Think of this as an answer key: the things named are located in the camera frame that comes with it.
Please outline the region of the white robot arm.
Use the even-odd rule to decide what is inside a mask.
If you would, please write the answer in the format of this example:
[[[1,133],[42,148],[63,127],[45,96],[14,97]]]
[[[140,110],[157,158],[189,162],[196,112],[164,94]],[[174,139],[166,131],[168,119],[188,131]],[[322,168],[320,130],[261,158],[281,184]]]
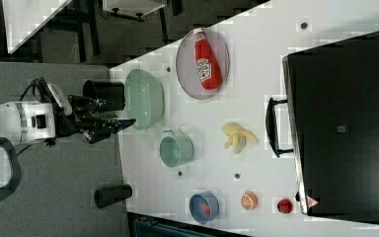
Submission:
[[[134,118],[97,116],[111,109],[107,101],[76,96],[0,104],[0,159],[5,158],[9,166],[8,180],[0,184],[0,201],[12,195],[22,180],[18,146],[51,144],[75,133],[84,134],[94,144],[136,123]]]

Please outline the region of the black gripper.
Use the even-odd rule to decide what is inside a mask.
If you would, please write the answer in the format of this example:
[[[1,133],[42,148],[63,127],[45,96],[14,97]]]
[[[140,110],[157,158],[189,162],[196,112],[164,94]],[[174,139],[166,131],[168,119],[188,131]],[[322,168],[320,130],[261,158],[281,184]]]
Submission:
[[[55,137],[64,138],[77,133],[85,133],[89,140],[104,140],[112,134],[127,129],[135,124],[135,118],[97,119],[93,121],[92,113],[122,111],[124,104],[106,100],[93,100],[89,97],[69,95],[67,109],[57,109],[55,113]]]

